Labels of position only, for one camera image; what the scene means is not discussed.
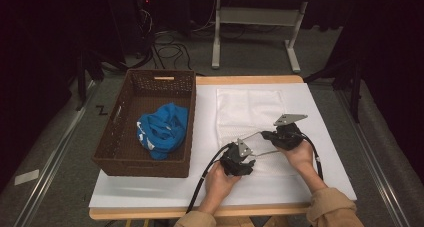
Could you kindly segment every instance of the white tabletop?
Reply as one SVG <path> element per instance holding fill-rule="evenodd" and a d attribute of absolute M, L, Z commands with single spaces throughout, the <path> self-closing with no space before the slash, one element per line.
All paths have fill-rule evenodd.
<path fill-rule="evenodd" d="M 216 90 L 219 88 L 281 90 L 286 113 L 306 114 L 297 126 L 314 142 L 320 155 L 324 181 L 351 200 L 355 192 L 334 148 L 307 84 L 198 85 L 193 145 L 188 178 L 110 177 L 100 171 L 90 208 L 187 207 L 205 167 L 218 148 Z M 204 196 L 201 189 L 195 206 Z M 223 206 L 308 203 L 310 192 L 298 176 L 244 176 Z"/>

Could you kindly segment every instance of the blue fabric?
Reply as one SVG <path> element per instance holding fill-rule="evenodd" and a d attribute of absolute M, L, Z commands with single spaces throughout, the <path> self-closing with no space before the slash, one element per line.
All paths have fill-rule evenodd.
<path fill-rule="evenodd" d="M 188 109 L 169 103 L 154 114 L 143 114 L 137 121 L 137 138 L 155 160 L 163 160 L 183 141 Z"/>

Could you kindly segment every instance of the white stand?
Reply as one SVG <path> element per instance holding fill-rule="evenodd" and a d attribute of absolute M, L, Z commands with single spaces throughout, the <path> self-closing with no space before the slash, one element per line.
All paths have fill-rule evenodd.
<path fill-rule="evenodd" d="M 293 72 L 299 73 L 300 67 L 293 46 L 299 33 L 300 25 L 302 24 L 307 4 L 307 2 L 302 2 L 299 10 L 255 9 L 238 7 L 221 8 L 221 0 L 217 0 L 215 11 L 215 38 L 212 52 L 212 69 L 219 69 L 221 55 L 221 23 L 260 24 L 293 27 L 292 37 L 290 40 L 285 41 L 285 46 Z"/>

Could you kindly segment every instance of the metal rail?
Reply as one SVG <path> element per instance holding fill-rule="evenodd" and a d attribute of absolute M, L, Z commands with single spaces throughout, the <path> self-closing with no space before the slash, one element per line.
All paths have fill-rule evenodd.
<path fill-rule="evenodd" d="M 90 85 L 88 86 L 89 95 L 85 104 L 89 102 L 97 89 L 98 85 L 96 85 L 94 81 L 91 81 Z M 38 210 L 38 207 L 40 206 L 44 196 L 47 193 L 47 190 L 50 187 L 50 184 L 53 182 L 54 176 L 69 148 L 68 142 L 71 139 L 79 121 L 84 115 L 85 110 L 86 106 L 82 106 L 81 110 L 76 113 L 72 123 L 63 134 L 57 148 L 50 155 L 46 165 L 41 171 L 40 178 L 38 178 L 37 183 L 34 185 L 34 188 L 31 191 L 30 197 L 28 198 L 24 208 L 16 219 L 15 224 L 13 225 L 14 227 L 30 226 L 31 221 Z"/>
<path fill-rule="evenodd" d="M 380 192 L 381 198 L 383 199 L 387 210 L 390 216 L 392 217 L 393 223 L 397 227 L 409 227 L 410 224 L 408 222 L 408 219 L 406 218 L 402 207 L 398 202 L 398 198 L 392 188 L 392 185 L 389 183 L 386 175 L 381 169 L 381 166 L 378 163 L 374 152 L 372 151 L 372 148 L 368 143 L 364 132 L 362 131 L 362 128 L 359 126 L 359 124 L 355 122 L 352 115 L 350 114 L 349 103 L 346 95 L 343 93 L 343 91 L 335 91 L 335 93 L 337 98 L 342 103 L 343 109 L 345 110 L 346 115 L 349 117 L 349 120 L 355 130 L 358 140 L 361 143 L 360 151 L 364 156 L 365 163 L 367 164 L 370 170 L 371 176 L 373 177 L 377 189 Z"/>

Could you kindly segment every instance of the metal bracket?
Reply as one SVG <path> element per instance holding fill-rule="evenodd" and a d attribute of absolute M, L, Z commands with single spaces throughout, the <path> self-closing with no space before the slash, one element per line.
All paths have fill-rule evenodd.
<path fill-rule="evenodd" d="M 303 114 L 283 114 L 277 121 L 275 121 L 274 126 L 289 125 L 307 117 L 308 115 Z"/>
<path fill-rule="evenodd" d="M 245 157 L 253 153 L 249 146 L 247 146 L 241 139 L 237 139 L 237 146 L 240 157 Z"/>

